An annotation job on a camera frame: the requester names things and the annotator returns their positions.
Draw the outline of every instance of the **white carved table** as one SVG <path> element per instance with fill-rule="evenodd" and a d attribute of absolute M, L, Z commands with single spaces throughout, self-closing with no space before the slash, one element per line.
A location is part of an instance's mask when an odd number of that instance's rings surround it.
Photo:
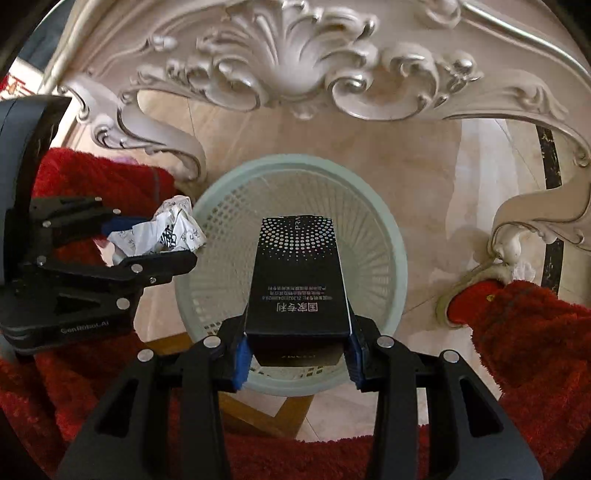
<path fill-rule="evenodd" d="M 44 89 L 74 93 L 101 146 L 172 152 L 185 178 L 205 177 L 199 141 L 146 116 L 142 89 L 240 111 L 282 104 L 301 119 L 320 108 L 369 121 L 523 119 L 566 134 L 580 173 L 505 202 L 491 256 L 510 270 L 525 229 L 591 250 L 591 67 L 540 0 L 79 0 L 74 10 Z"/>

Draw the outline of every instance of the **wooden chair leg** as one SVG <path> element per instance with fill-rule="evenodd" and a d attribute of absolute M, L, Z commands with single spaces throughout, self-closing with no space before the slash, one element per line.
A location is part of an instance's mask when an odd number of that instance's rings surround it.
<path fill-rule="evenodd" d="M 187 333 L 180 333 L 166 338 L 153 340 L 146 345 L 159 355 L 172 355 L 182 352 L 193 342 Z M 222 412 L 224 427 L 230 432 L 296 438 L 314 395 L 308 397 L 290 397 L 285 400 L 275 416 L 267 415 L 227 395 L 219 394 L 219 407 Z"/>

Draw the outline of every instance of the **floor tile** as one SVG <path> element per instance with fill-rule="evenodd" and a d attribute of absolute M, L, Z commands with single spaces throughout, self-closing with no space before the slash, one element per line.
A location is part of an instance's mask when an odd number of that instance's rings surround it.
<path fill-rule="evenodd" d="M 539 189 L 545 188 L 544 163 L 536 126 L 520 120 L 506 120 L 509 140 L 514 156 L 521 159 L 529 169 Z"/>
<path fill-rule="evenodd" d="M 144 342 L 186 331 L 178 312 L 174 283 L 144 290 L 135 314 L 134 327 Z"/>
<path fill-rule="evenodd" d="M 272 417 L 277 414 L 285 401 L 285 397 L 265 395 L 264 393 L 255 392 L 254 390 L 249 390 L 247 388 L 243 388 L 237 393 L 230 394 L 230 396 Z"/>
<path fill-rule="evenodd" d="M 310 425 L 308 419 L 304 420 L 304 423 L 301 425 L 301 429 L 295 439 L 302 442 L 318 442 L 320 440 L 312 428 L 312 425 Z"/>
<path fill-rule="evenodd" d="M 583 305 L 584 307 L 591 308 L 591 296 L 587 295 L 585 297 L 582 297 L 580 295 L 577 295 L 576 293 L 571 292 L 568 288 L 565 288 L 562 285 L 558 290 L 558 298 L 568 303 L 576 303 L 578 305 Z"/>
<path fill-rule="evenodd" d="M 338 440 L 373 434 L 375 412 L 329 390 L 314 397 L 306 418 L 320 440 Z"/>
<path fill-rule="evenodd" d="M 560 288 L 583 301 L 591 298 L 591 255 L 569 243 L 564 244 Z"/>

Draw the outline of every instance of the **metal screw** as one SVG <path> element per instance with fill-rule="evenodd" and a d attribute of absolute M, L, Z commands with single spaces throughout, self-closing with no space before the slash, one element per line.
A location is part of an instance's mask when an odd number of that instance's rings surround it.
<path fill-rule="evenodd" d="M 131 303 L 129 302 L 128 299 L 126 299 L 124 297 L 117 299 L 117 308 L 119 310 L 127 310 L 130 306 L 131 306 Z"/>
<path fill-rule="evenodd" d="M 210 335 L 209 337 L 205 337 L 203 344 L 207 348 L 217 348 L 222 344 L 222 339 L 215 335 Z"/>
<path fill-rule="evenodd" d="M 382 335 L 378 338 L 378 346 L 382 348 L 392 348 L 394 346 L 394 339 L 388 335 Z"/>
<path fill-rule="evenodd" d="M 445 350 L 443 352 L 443 359 L 451 364 L 456 364 L 460 361 L 460 354 L 454 350 Z"/>
<path fill-rule="evenodd" d="M 153 358 L 154 358 L 154 352 L 152 350 L 150 350 L 149 348 L 146 348 L 146 349 L 142 350 L 140 353 L 138 353 L 138 360 L 140 362 L 149 362 Z"/>

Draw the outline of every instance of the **crumpled paper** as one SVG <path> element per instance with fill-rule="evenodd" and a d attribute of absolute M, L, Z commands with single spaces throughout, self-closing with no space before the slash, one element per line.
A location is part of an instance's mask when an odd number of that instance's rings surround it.
<path fill-rule="evenodd" d="M 183 195 L 166 200 L 150 222 L 138 223 L 131 230 L 112 232 L 107 239 L 115 244 L 115 257 L 119 261 L 179 250 L 195 253 L 207 240 L 191 215 L 191 199 Z"/>

